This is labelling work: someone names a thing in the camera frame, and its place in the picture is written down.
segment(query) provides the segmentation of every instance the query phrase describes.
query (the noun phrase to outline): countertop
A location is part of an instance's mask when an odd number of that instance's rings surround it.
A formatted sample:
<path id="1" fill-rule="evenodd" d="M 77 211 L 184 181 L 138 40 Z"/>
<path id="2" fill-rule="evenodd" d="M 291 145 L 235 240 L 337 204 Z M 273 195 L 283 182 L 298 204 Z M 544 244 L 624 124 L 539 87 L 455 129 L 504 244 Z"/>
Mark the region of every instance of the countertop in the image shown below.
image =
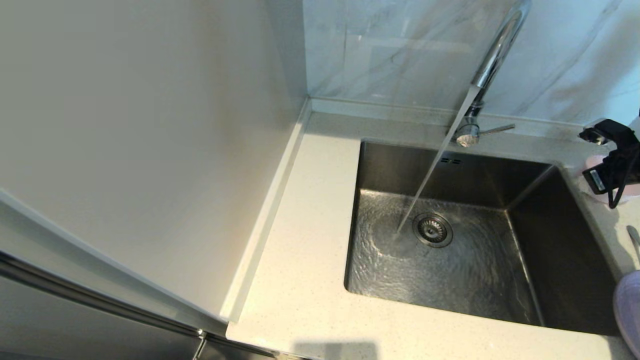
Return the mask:
<path id="1" fill-rule="evenodd" d="M 621 338 L 376 299 L 344 287 L 360 142 L 437 148 L 446 127 L 313 113 L 248 298 L 227 337 L 318 359 L 632 359 Z M 577 174 L 592 144 L 501 133 L 458 152 L 554 163 Z M 640 200 L 609 210 L 579 195 L 614 276 L 639 268 L 626 225 Z"/>

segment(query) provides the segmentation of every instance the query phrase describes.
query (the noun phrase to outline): marble tile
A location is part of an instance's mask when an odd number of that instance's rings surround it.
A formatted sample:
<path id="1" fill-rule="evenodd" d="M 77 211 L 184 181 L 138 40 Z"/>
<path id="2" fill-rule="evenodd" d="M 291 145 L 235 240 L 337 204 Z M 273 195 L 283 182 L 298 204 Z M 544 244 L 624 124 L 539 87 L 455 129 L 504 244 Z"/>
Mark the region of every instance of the marble tile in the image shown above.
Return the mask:
<path id="1" fill-rule="evenodd" d="M 456 109 L 513 0 L 305 0 L 311 96 Z M 533 0 L 485 112 L 629 122 L 640 0 Z"/>

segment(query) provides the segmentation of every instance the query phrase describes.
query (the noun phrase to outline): stainless steel sink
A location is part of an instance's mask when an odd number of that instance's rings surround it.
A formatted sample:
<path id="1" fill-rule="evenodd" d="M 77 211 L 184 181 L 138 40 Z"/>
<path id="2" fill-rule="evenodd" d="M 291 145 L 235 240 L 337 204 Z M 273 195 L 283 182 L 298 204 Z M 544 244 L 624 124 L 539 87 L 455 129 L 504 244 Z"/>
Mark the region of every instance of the stainless steel sink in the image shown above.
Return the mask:
<path id="1" fill-rule="evenodd" d="M 345 285 L 371 297 L 618 333 L 614 278 L 553 165 L 363 142 Z"/>

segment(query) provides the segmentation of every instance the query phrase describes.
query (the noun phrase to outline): drain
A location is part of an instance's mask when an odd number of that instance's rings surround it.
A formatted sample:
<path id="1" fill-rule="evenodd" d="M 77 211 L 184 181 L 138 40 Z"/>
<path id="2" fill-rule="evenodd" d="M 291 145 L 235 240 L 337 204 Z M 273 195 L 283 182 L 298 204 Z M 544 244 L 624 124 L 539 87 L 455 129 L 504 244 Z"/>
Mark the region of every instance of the drain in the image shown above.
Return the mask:
<path id="1" fill-rule="evenodd" d="M 445 247 L 453 239 L 451 225 L 438 214 L 420 214 L 413 219 L 413 233 L 423 243 L 432 247 Z"/>

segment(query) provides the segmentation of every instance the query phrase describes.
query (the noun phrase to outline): running water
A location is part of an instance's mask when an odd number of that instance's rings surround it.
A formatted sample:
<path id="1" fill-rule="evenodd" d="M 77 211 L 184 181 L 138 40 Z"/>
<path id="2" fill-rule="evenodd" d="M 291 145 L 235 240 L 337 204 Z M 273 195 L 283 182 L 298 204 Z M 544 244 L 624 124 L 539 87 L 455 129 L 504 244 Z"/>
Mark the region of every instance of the running water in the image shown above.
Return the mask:
<path id="1" fill-rule="evenodd" d="M 429 167 L 429 171 L 427 171 L 427 176 L 425 176 L 424 180 L 422 180 L 422 184 L 420 185 L 420 188 L 418 189 L 418 191 L 415 193 L 415 196 L 413 197 L 413 200 L 411 201 L 411 205 L 409 205 L 409 209 L 407 209 L 406 214 L 404 214 L 404 217 L 403 217 L 402 221 L 400 222 L 400 226 L 398 226 L 398 228 L 396 229 L 396 233 L 398 233 L 400 231 L 400 229 L 402 229 L 402 226 L 404 226 L 404 223 L 406 222 L 406 219 L 409 217 L 409 214 L 411 213 L 411 210 L 413 210 L 413 206 L 415 205 L 415 202 L 418 201 L 418 198 L 420 197 L 420 194 L 422 193 L 422 190 L 424 189 L 424 186 L 427 185 L 427 182 L 429 181 L 429 178 L 431 177 L 431 173 L 433 172 L 433 169 L 436 167 L 436 164 L 438 163 L 438 161 L 440 161 L 440 157 L 442 156 L 442 153 L 447 148 L 447 145 L 451 141 L 451 138 L 453 137 L 453 134 L 458 129 L 458 125 L 460 125 L 460 122 L 462 121 L 462 118 L 465 116 L 465 113 L 467 112 L 467 109 L 469 109 L 469 106 L 471 106 L 471 103 L 474 101 L 474 99 L 476 98 L 476 95 L 478 94 L 479 91 L 480 91 L 480 88 L 478 86 L 471 85 L 471 87 L 469 87 L 469 91 L 467 92 L 467 97 L 462 102 L 462 106 L 460 106 L 460 111 L 458 111 L 458 114 L 456 115 L 456 119 L 453 120 L 453 124 L 449 128 L 449 132 L 447 133 L 447 136 L 444 137 L 444 141 L 442 142 L 442 145 L 440 146 L 440 149 L 438 150 L 438 154 L 433 159 L 433 162 L 431 163 L 431 166 Z"/>

